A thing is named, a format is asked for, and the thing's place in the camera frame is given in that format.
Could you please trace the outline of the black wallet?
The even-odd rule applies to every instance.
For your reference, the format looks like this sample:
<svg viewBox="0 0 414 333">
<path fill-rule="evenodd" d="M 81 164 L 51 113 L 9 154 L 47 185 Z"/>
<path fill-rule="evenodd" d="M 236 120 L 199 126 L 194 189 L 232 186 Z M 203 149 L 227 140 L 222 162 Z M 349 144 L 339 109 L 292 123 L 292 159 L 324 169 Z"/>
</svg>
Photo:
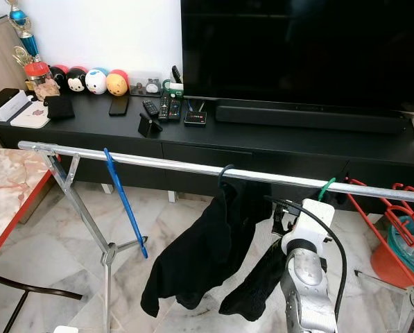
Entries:
<svg viewBox="0 0 414 333">
<path fill-rule="evenodd" d="M 71 119 L 76 116 L 73 103 L 69 97 L 49 96 L 44 99 L 43 105 L 47 108 L 49 119 Z"/>
</svg>

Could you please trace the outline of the blue plastic clothes hanger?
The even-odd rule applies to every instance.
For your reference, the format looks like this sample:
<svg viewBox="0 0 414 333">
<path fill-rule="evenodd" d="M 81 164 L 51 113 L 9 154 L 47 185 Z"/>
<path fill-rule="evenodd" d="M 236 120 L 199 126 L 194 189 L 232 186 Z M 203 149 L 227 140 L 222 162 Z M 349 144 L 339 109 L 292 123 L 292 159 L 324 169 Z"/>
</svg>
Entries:
<svg viewBox="0 0 414 333">
<path fill-rule="evenodd" d="M 130 220 L 130 224 L 136 235 L 137 244 L 144 258 L 147 259 L 149 258 L 149 254 L 148 254 L 148 250 L 146 247 L 146 236 L 143 236 L 140 232 L 140 229 L 138 228 L 138 222 L 132 210 L 132 206 L 130 205 L 130 200 L 128 200 L 127 194 L 125 193 L 125 190 L 122 187 L 120 177 L 116 171 L 116 168 L 114 165 L 114 158 L 112 158 L 111 153 L 106 147 L 103 148 L 103 152 L 105 155 L 106 168 L 108 169 L 109 175 L 112 178 L 112 182 L 114 182 L 114 186 L 116 187 L 119 193 L 119 196 L 121 198 L 121 202 L 122 202 L 122 205 L 124 206 L 124 210 L 126 212 L 128 220 Z"/>
</svg>

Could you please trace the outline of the black smartphone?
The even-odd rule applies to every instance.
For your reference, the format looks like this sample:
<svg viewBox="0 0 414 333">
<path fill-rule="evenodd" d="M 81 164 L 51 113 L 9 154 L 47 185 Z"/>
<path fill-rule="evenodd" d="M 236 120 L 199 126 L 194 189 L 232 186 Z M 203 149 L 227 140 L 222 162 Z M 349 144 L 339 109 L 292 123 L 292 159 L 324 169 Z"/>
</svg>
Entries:
<svg viewBox="0 0 414 333">
<path fill-rule="evenodd" d="M 114 96 L 108 112 L 109 117 L 122 117 L 122 115 L 127 114 L 129 102 L 130 97 L 128 96 Z"/>
</svg>

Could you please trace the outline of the white box black lid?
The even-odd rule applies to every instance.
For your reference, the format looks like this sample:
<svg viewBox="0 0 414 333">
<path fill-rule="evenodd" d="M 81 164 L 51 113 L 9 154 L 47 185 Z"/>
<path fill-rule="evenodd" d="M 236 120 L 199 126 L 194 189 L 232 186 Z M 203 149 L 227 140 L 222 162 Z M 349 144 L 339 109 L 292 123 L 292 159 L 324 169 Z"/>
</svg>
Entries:
<svg viewBox="0 0 414 333">
<path fill-rule="evenodd" d="M 29 104 L 31 99 L 24 91 L 5 88 L 0 91 L 0 121 L 9 121 L 13 115 Z"/>
</svg>

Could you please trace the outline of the black white mouse plush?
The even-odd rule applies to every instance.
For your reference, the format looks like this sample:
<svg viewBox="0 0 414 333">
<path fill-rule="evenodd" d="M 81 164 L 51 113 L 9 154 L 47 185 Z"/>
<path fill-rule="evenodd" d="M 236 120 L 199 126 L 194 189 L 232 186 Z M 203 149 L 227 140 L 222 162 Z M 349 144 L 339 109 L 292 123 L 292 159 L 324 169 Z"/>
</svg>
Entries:
<svg viewBox="0 0 414 333">
<path fill-rule="evenodd" d="M 67 72 L 67 86 L 72 92 L 85 92 L 87 85 L 85 82 L 87 70 L 83 67 L 71 67 Z"/>
</svg>

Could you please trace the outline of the short black remote control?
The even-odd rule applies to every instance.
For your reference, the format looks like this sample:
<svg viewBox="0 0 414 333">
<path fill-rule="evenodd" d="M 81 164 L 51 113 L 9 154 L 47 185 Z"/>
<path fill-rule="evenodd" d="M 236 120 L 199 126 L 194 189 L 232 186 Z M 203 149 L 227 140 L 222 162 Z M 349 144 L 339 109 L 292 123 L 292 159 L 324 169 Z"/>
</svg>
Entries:
<svg viewBox="0 0 414 333">
<path fill-rule="evenodd" d="M 142 105 L 150 118 L 156 119 L 159 116 L 160 109 L 152 101 L 149 101 L 149 99 L 144 99 Z"/>
</svg>

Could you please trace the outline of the green white cup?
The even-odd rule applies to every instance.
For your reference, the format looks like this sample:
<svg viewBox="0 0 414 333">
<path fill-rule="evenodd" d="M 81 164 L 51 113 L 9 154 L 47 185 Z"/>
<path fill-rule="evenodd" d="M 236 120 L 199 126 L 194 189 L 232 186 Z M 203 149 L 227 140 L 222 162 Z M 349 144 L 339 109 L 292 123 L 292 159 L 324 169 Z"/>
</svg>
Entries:
<svg viewBox="0 0 414 333">
<path fill-rule="evenodd" d="M 182 99 L 184 98 L 184 85 L 182 83 L 175 83 L 171 79 L 163 80 L 162 96 L 173 99 Z"/>
</svg>

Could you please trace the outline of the green wire clothes hanger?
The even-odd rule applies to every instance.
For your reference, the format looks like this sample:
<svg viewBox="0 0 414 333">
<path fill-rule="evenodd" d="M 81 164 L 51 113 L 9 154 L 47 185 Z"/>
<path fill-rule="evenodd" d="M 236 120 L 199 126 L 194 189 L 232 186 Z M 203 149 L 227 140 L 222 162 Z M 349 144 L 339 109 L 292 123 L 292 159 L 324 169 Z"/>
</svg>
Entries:
<svg viewBox="0 0 414 333">
<path fill-rule="evenodd" d="M 334 183 L 336 183 L 336 178 L 330 178 L 330 180 L 328 180 L 327 183 L 324 184 L 323 187 L 321 187 L 321 190 L 318 192 L 318 202 L 330 203 L 331 194 L 328 194 L 328 190 L 329 187 Z"/>
</svg>

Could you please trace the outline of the small black media box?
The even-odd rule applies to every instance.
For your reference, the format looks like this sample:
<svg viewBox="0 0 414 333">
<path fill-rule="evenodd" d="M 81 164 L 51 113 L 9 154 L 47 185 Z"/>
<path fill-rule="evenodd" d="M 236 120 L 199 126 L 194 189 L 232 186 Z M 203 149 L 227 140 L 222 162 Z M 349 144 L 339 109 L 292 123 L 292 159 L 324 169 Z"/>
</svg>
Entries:
<svg viewBox="0 0 414 333">
<path fill-rule="evenodd" d="M 204 111 L 206 102 L 200 101 L 194 103 L 191 99 L 187 101 L 187 113 L 184 115 L 182 123 L 185 126 L 191 127 L 206 127 L 207 124 L 207 112 Z"/>
</svg>

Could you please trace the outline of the flat white box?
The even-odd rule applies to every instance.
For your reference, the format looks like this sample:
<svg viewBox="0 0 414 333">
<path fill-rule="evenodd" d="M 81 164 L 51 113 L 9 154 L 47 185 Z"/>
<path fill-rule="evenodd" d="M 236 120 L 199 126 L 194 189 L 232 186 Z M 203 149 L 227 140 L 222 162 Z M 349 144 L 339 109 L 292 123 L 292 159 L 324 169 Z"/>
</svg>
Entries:
<svg viewBox="0 0 414 333">
<path fill-rule="evenodd" d="M 28 129 L 41 129 L 45 127 L 48 121 L 48 111 L 43 102 L 33 101 L 26 105 L 13 120 L 10 120 L 10 125 Z"/>
</svg>

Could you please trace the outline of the black metal table legs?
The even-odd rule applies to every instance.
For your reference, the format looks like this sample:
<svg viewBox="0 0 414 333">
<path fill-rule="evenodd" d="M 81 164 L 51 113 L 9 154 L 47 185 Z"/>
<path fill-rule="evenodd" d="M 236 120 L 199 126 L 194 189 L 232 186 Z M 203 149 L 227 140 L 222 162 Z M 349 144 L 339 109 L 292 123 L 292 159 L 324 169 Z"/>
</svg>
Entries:
<svg viewBox="0 0 414 333">
<path fill-rule="evenodd" d="M 23 305 L 25 305 L 25 302 L 26 302 L 26 299 L 28 298 L 29 293 L 31 292 L 54 295 L 58 297 L 71 298 L 74 300 L 80 300 L 83 298 L 83 295 L 80 295 L 79 293 L 74 293 L 70 291 L 61 291 L 61 289 L 36 287 L 33 285 L 24 284 L 22 282 L 16 282 L 16 280 L 10 280 L 8 278 L 1 277 L 1 276 L 0 276 L 0 284 L 10 287 L 10 288 L 19 289 L 20 291 L 23 291 L 23 294 L 21 298 L 19 299 L 19 302 L 17 302 L 17 305 L 14 308 L 13 313 L 10 315 L 9 321 L 4 327 L 3 333 L 10 333 L 11 327 L 14 325 Z"/>
</svg>

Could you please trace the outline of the clear case with figurine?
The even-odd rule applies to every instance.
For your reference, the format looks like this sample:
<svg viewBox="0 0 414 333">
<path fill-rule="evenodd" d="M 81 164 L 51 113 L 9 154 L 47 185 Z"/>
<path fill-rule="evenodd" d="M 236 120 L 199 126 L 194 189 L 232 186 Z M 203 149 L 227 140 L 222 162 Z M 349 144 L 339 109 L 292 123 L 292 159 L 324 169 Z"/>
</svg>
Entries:
<svg viewBox="0 0 414 333">
<path fill-rule="evenodd" d="M 133 96 L 159 97 L 164 77 L 159 72 L 131 71 L 128 75 L 130 94 Z"/>
</svg>

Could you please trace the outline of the black flat screen television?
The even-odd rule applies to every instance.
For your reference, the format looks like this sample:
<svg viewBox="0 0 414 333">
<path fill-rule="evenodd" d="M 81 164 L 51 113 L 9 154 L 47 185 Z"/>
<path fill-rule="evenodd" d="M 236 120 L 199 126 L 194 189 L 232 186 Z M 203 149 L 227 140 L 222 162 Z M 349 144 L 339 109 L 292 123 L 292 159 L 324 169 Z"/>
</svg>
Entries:
<svg viewBox="0 0 414 333">
<path fill-rule="evenodd" d="M 180 0 L 198 97 L 414 107 L 414 0 Z"/>
</svg>

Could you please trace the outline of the silver metal clothes rack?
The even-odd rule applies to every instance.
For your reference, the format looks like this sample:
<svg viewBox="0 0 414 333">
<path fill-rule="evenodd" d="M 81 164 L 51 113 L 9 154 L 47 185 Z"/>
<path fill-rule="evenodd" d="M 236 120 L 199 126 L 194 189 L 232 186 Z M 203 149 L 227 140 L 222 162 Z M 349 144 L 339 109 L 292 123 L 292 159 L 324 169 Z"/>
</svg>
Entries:
<svg viewBox="0 0 414 333">
<path fill-rule="evenodd" d="M 19 142 L 17 145 L 20 149 L 38 152 L 45 159 L 54 180 L 57 181 L 65 197 L 70 200 L 71 206 L 79 213 L 89 233 L 98 242 L 98 247 L 102 251 L 101 263 L 104 267 L 104 330 L 105 333 L 110 333 L 112 263 L 114 263 L 114 257 L 117 253 L 138 246 L 137 239 L 121 245 L 106 241 L 104 234 L 98 228 L 98 224 L 92 218 L 92 214 L 87 210 L 82 198 L 73 188 L 74 176 L 80 159 L 102 160 L 105 162 L 104 152 L 41 142 Z M 216 166 L 187 164 L 187 162 L 174 160 L 125 155 L 125 153 L 111 153 L 111 155 L 114 158 L 114 164 L 118 162 L 119 164 L 171 169 L 172 171 L 199 173 L 216 177 L 222 171 Z M 327 183 L 320 180 L 307 180 L 307 178 L 245 171 L 245 169 L 236 168 L 226 171 L 223 177 L 308 188 L 321 188 Z M 405 200 L 407 203 L 414 202 L 414 191 L 359 186 L 354 183 L 343 182 L 332 184 L 328 190 L 347 194 L 347 196 L 369 196 Z M 274 203 L 287 202 L 287 200 L 277 198 L 270 198 L 270 201 Z M 328 236 L 336 238 L 336 234 L 331 231 L 330 226 L 324 224 L 314 213 L 305 210 L 301 204 L 289 202 L 289 205 L 309 214 L 311 218 L 317 219 L 318 224 L 328 232 Z M 282 289 L 286 299 L 285 314 L 288 333 L 336 333 L 337 331 L 338 315 L 336 312 L 337 306 L 343 300 L 343 289 L 348 276 L 347 257 L 344 253 L 340 254 L 343 260 L 342 279 L 340 279 L 336 302 L 331 304 L 328 297 L 327 281 L 321 280 L 321 282 L 309 284 L 305 278 L 305 273 L 315 273 L 321 278 L 326 276 L 326 273 L 320 268 L 320 260 L 318 260 L 318 254 L 314 253 L 314 250 L 314 245 L 308 241 L 296 240 L 292 253 L 286 255 Z"/>
</svg>

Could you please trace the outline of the gold blue trophy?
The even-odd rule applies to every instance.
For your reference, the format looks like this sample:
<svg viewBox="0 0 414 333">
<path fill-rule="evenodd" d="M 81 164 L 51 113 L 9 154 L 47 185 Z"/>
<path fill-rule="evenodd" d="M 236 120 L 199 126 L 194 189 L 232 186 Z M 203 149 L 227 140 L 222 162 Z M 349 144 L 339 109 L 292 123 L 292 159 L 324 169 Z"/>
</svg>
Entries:
<svg viewBox="0 0 414 333">
<path fill-rule="evenodd" d="M 10 6 L 8 15 L 10 25 L 13 26 L 21 46 L 15 47 L 17 63 L 25 67 L 34 62 L 40 62 L 41 57 L 37 47 L 35 36 L 32 33 L 32 22 L 29 16 L 19 8 L 19 0 L 4 0 Z"/>
</svg>

